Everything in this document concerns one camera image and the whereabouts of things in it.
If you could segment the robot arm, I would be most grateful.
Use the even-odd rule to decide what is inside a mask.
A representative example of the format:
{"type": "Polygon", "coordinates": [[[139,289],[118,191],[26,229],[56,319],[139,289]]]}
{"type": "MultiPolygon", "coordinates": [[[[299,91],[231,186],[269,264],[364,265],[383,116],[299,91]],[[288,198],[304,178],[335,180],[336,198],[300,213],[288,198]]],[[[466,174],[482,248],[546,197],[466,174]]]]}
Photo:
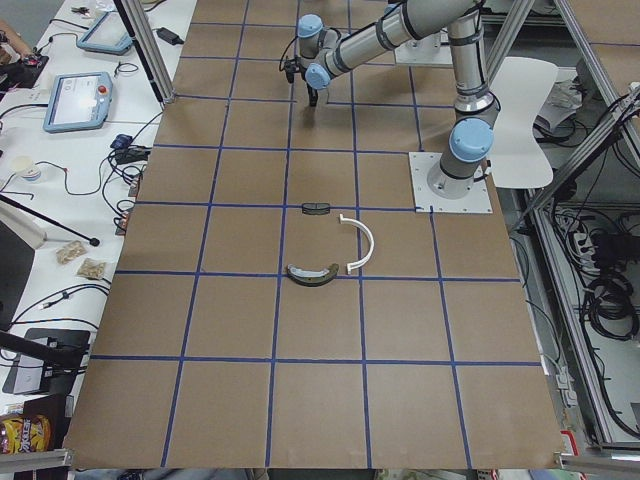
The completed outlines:
{"type": "Polygon", "coordinates": [[[485,72],[481,9],[479,1],[398,1],[349,35],[306,14],[294,38],[298,53],[280,69],[289,82],[304,80],[309,104],[315,106],[319,91],[333,79],[385,52],[404,64],[433,65],[447,47],[456,82],[456,122],[427,182],[439,197],[461,199],[480,179],[476,170],[490,153],[500,110],[485,72]]]}

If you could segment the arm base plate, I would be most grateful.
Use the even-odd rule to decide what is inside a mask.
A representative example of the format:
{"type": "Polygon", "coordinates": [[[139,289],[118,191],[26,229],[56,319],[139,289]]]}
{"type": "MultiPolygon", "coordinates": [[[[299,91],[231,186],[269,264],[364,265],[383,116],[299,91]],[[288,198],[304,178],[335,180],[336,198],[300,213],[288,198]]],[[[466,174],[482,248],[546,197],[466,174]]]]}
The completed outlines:
{"type": "Polygon", "coordinates": [[[448,177],[441,153],[410,152],[409,169],[415,210],[422,213],[491,214],[491,200],[480,167],[468,179],[448,177]]]}

